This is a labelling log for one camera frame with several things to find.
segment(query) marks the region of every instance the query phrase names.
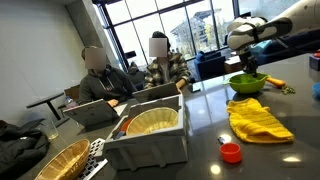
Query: lime green bowl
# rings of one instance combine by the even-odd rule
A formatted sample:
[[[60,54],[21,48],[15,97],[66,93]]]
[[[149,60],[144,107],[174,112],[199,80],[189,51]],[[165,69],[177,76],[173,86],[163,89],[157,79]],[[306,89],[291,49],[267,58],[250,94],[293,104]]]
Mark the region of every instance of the lime green bowl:
[[[257,77],[252,74],[239,74],[231,77],[228,84],[239,94],[252,94],[260,91],[269,75],[257,73]]]

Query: backpack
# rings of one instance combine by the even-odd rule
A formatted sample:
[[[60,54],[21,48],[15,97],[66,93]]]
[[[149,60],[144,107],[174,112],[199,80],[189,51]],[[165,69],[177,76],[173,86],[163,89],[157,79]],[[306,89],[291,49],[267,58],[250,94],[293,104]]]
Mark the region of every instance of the backpack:
[[[0,120],[0,179],[16,179],[45,157],[50,143],[35,129],[42,120],[22,127]]]

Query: woven basket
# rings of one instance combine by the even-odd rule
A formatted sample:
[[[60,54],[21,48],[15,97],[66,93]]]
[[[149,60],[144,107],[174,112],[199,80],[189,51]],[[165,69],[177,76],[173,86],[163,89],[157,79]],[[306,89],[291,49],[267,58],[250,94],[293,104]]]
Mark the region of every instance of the woven basket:
[[[71,144],[54,157],[35,179],[76,179],[86,166],[89,149],[90,142],[87,139]]]
[[[177,124],[177,111],[167,107],[154,108],[136,116],[129,124],[126,134],[150,134],[154,130],[174,127]]]

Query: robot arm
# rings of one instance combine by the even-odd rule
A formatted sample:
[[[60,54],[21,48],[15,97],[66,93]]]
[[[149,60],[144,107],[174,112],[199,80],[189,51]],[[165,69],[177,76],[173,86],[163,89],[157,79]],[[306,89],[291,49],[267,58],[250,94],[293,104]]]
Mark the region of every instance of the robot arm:
[[[247,73],[257,65],[248,46],[261,41],[320,29],[320,0],[300,0],[267,22],[264,18],[237,18],[228,26],[228,46],[237,51]]]

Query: yellow towel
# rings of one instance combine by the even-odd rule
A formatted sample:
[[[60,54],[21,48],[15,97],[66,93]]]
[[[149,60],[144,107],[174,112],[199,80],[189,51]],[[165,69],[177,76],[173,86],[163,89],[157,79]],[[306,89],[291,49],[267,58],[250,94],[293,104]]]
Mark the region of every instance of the yellow towel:
[[[262,107],[253,98],[230,101],[227,111],[232,130],[243,141],[284,143],[294,140],[294,135],[269,113],[270,108]]]

